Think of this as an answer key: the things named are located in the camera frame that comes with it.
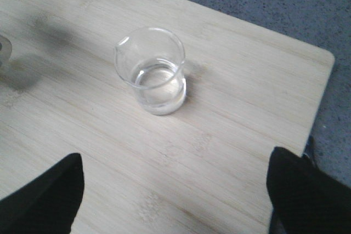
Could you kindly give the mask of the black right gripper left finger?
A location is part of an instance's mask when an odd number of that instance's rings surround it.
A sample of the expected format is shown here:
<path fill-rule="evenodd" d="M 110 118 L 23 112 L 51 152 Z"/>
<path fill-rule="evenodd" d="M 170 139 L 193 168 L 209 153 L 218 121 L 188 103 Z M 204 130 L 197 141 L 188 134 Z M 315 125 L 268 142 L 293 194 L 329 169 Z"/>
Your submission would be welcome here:
<path fill-rule="evenodd" d="M 1 200 L 1 233 L 70 233 L 82 198 L 82 158 L 71 153 Z"/>

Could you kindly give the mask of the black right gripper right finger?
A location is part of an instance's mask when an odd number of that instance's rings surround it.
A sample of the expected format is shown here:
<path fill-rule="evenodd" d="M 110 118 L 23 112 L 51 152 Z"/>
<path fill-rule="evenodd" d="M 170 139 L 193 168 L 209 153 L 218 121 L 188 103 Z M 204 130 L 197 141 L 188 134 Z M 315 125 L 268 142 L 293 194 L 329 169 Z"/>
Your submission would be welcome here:
<path fill-rule="evenodd" d="M 350 188 L 289 150 L 273 149 L 266 186 L 287 233 L 350 233 Z"/>

